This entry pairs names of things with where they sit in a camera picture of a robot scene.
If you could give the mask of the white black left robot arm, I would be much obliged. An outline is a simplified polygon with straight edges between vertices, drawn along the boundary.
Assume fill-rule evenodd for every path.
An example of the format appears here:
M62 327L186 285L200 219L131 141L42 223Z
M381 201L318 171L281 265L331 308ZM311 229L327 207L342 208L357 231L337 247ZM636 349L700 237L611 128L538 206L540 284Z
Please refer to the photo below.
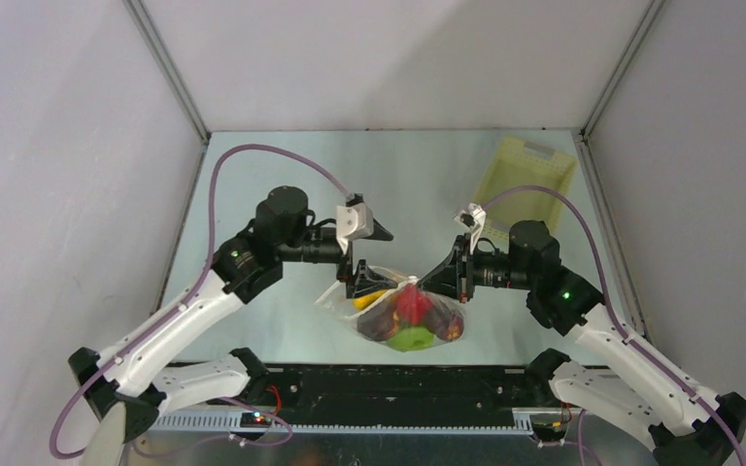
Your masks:
M268 391L268 370L247 348L206 363L171 362L214 324L280 281L286 262L334 264L340 283L356 286L355 240L392 240L359 194L336 217L310 223L306 193L279 186L254 218L208 258L197 283L116 344L81 348L68 359L83 398L103 427L127 444L162 416L220 398L256 404Z

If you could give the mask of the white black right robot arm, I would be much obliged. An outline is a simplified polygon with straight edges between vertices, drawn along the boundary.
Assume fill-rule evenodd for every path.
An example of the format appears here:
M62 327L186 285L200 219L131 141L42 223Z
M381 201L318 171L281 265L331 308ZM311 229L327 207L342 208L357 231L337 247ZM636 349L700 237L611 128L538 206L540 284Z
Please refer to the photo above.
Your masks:
M526 393L535 404L560 400L590 412L628 433L660 465L723 465L739 453L746 400L699 383L611 313L601 291L562 265L560 244L544 222L515 223L506 252L482 251L470 235L457 236L418 286L461 303L478 286L524 290L540 325L600 357L616 375L596 382L568 355L546 349L526 366Z

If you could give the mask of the dark purple toy fruit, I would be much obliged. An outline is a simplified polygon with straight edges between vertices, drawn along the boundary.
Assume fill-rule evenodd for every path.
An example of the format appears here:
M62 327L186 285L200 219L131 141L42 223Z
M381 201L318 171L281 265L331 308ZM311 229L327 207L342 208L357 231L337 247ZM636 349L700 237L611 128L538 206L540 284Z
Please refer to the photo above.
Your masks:
M401 317L394 302L382 302L356 321L356 331L364 338L383 343L401 329Z

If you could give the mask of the red toy pepper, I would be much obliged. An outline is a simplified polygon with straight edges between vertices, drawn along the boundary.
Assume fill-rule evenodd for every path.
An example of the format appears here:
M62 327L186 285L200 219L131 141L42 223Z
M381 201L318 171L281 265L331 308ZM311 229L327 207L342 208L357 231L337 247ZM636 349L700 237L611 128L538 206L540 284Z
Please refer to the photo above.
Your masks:
M431 308L430 298L412 283L402 288L395 297L394 314L404 325L419 326Z

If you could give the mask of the clear zip top bag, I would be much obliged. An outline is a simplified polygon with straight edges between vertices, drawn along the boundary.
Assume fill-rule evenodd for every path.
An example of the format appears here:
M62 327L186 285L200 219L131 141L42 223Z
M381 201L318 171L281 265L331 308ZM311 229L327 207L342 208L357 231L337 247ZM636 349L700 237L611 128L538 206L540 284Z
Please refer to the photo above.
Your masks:
M360 338L400 352L428 350L459 340L465 313L458 302L419 288L419 279L361 265L315 301Z

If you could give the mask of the yellow toy banana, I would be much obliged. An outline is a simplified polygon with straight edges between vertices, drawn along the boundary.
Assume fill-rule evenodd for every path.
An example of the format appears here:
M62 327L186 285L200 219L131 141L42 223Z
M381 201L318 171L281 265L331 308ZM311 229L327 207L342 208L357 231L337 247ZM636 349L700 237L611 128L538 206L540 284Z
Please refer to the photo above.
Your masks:
M372 293L359 296L352 300L354 308L358 311L365 311L368 308L374 306L383 296L387 295L390 291L388 289L382 289L374 291Z

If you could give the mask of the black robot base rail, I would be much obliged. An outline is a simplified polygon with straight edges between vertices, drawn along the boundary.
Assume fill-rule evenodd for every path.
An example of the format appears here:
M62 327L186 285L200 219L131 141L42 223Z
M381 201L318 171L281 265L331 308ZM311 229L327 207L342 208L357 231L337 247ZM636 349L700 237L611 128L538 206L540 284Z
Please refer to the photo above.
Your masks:
M237 400L297 426L516 427L520 409L560 410L519 366L271 363Z

